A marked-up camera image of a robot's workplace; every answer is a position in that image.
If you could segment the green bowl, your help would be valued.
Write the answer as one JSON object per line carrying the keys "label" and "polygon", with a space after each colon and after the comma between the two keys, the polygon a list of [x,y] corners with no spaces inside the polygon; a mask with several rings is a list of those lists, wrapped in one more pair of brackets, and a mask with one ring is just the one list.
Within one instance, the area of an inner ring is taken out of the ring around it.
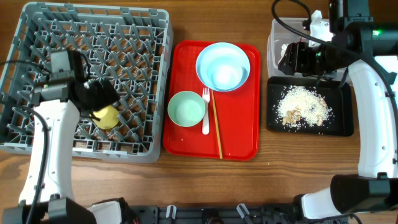
{"label": "green bowl", "polygon": [[169,100],[167,112],[169,118],[180,127],[192,127],[205,115],[203,98],[193,91],[181,91]]}

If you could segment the yellow cup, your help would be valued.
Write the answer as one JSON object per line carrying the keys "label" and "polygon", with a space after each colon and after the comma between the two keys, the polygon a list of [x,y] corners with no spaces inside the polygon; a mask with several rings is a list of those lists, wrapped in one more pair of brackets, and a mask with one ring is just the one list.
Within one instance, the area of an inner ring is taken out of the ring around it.
{"label": "yellow cup", "polygon": [[97,125],[97,127],[101,129],[112,129],[116,127],[119,123],[119,120],[117,118],[119,112],[111,105],[108,105],[100,109],[99,111],[94,111],[93,115],[99,119],[94,119],[93,122],[95,123],[95,125]]}

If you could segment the light blue bowl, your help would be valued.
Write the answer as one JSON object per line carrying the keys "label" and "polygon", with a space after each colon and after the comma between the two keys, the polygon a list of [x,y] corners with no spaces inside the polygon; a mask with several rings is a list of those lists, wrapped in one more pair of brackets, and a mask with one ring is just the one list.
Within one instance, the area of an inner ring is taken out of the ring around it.
{"label": "light blue bowl", "polygon": [[205,68],[207,86],[216,91],[232,91],[244,80],[242,63],[232,57],[217,57]]}

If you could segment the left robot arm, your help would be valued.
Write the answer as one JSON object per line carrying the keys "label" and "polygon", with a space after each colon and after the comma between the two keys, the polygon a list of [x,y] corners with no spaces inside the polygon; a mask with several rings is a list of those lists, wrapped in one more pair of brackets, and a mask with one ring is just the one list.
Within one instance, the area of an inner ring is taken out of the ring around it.
{"label": "left robot arm", "polygon": [[85,85],[68,78],[37,85],[33,92],[34,142],[28,177],[17,207],[5,209],[3,223],[122,223],[121,201],[90,208],[77,204],[72,190],[72,147],[80,115],[118,100],[108,80]]}

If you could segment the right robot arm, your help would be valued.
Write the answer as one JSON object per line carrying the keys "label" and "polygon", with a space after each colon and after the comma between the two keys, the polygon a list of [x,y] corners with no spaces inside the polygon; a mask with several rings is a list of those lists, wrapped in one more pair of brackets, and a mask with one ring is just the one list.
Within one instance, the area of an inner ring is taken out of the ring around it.
{"label": "right robot arm", "polygon": [[303,221],[397,208],[397,26],[359,21],[330,30],[333,38],[316,47],[286,46],[278,68],[289,75],[344,69],[358,109],[358,173],[336,175],[328,188],[297,196]]}

